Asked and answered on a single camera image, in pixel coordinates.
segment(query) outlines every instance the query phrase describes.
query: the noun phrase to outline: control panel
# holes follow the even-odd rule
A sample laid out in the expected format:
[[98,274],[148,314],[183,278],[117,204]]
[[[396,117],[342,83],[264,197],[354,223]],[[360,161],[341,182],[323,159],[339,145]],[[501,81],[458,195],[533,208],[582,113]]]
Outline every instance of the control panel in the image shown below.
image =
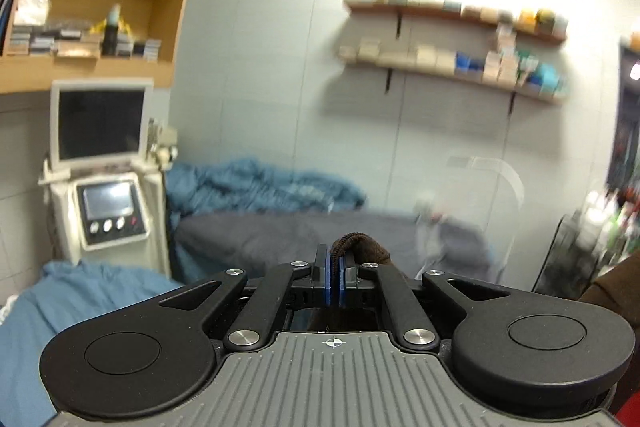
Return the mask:
[[79,185],[78,203],[88,245],[146,234],[138,186],[130,180]]

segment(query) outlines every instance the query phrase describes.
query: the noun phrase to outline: gray ribbed plate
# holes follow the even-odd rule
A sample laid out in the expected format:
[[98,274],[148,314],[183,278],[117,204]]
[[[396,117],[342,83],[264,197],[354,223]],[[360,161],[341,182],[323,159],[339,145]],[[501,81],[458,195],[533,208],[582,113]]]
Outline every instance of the gray ribbed plate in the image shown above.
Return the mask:
[[[544,425],[619,425],[602,411]],[[61,413],[50,427],[100,424]],[[109,427],[520,427],[459,390],[433,355],[402,353],[386,333],[281,333],[256,353],[229,356],[181,406]]]

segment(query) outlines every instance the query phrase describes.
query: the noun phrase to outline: tiled wall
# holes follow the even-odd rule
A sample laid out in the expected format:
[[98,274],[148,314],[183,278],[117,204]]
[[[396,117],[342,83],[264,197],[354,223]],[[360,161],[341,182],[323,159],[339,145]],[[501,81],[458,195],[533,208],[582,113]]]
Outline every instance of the tiled wall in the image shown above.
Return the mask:
[[[318,168],[353,180],[371,206],[390,210],[411,210],[418,196],[444,191],[456,195],[456,210],[472,206],[496,243],[508,242],[517,225],[508,193],[487,174],[455,188],[444,165],[456,154],[504,158],[526,191],[505,280],[530,288],[562,214],[604,181],[618,41],[640,6],[637,0],[460,1],[566,15],[570,38],[561,50],[520,44],[569,78],[570,101],[554,107],[518,98],[510,116],[508,94],[400,73],[385,94],[386,71],[345,70],[334,59],[348,18],[342,0],[188,0],[171,100],[182,158],[215,162],[252,154]],[[396,22],[362,24],[371,33],[394,32]],[[405,19],[401,38],[441,39],[477,54],[488,34],[450,25],[433,33],[433,25]],[[472,186],[472,193],[461,186]]]
[[[154,92],[151,116],[168,121],[168,89]],[[0,305],[33,284],[51,258],[42,190],[49,150],[49,93],[0,96]]]

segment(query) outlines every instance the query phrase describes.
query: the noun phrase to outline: metal screw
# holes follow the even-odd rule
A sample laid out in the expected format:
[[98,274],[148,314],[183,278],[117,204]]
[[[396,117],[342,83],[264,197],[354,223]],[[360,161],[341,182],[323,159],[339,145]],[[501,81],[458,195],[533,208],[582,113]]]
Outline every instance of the metal screw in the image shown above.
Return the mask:
[[432,343],[436,339],[436,335],[433,331],[417,329],[407,331],[404,334],[404,339],[409,344],[417,344],[420,346]]
[[229,342],[236,346],[251,346],[260,340],[260,335],[252,330],[238,330],[229,333]]

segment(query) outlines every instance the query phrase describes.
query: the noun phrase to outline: blue blanket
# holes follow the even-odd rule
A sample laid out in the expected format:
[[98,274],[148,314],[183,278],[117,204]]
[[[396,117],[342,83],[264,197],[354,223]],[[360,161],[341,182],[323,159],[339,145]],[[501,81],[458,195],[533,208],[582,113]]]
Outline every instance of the blue blanket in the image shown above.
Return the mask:
[[366,196],[350,182],[319,172],[293,172],[255,159],[196,167],[175,164],[166,174],[175,229],[181,217],[208,212],[331,212],[363,206]]
[[40,354],[55,334],[178,286],[142,268],[54,261],[42,271],[42,279],[21,293],[0,326],[0,423],[5,427],[40,427],[55,415],[38,371]]

